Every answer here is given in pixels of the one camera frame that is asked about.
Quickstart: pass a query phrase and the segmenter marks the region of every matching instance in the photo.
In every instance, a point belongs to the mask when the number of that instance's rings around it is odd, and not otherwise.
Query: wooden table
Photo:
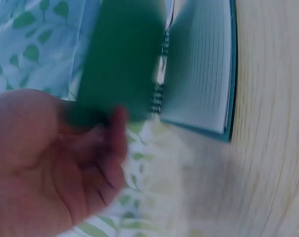
[[[299,237],[299,0],[236,0],[233,139],[172,128],[179,203],[206,237]]]

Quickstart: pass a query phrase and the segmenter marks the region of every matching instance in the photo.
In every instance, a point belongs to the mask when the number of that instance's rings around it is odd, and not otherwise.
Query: spiral binding
[[[164,34],[164,42],[162,43],[162,56],[168,55],[168,47],[169,47],[169,30],[165,31]]]
[[[156,113],[156,114],[160,114],[161,104],[163,102],[163,91],[164,91],[164,85],[156,84],[155,91],[154,91],[154,94],[153,94],[153,99],[152,99],[151,112]]]

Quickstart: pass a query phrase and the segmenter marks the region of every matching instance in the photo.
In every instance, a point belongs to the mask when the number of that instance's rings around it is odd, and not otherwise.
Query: notebook
[[[118,104],[150,119],[230,141],[237,37],[234,0],[104,0],[72,111],[76,125],[107,123]]]

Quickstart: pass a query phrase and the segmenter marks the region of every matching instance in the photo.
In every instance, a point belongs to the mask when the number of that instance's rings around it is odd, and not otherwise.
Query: lined page
[[[223,133],[230,61],[229,0],[188,0],[170,31],[161,118]]]

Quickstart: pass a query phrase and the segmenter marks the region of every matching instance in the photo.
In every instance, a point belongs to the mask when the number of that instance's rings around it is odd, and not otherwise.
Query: finger
[[[89,214],[110,205],[125,184],[123,170],[117,162],[90,168],[84,174]]]
[[[56,160],[52,170],[54,187],[69,211],[73,225],[87,217],[82,171],[77,164],[66,157]]]
[[[117,107],[114,111],[110,128],[108,131],[108,142],[110,152],[117,157],[119,163],[122,163],[127,154],[127,140],[125,135],[125,126],[127,122],[127,112],[123,107]]]
[[[58,99],[51,96],[53,102],[56,105],[56,115],[57,115],[57,132],[61,134],[69,135],[81,135],[88,132],[91,127],[78,127],[74,126],[70,122],[70,113],[74,106],[74,102]]]
[[[107,154],[104,134],[105,128],[96,126],[84,135],[71,135],[70,138],[64,135],[66,138],[63,140],[72,151],[75,161],[84,167]]]

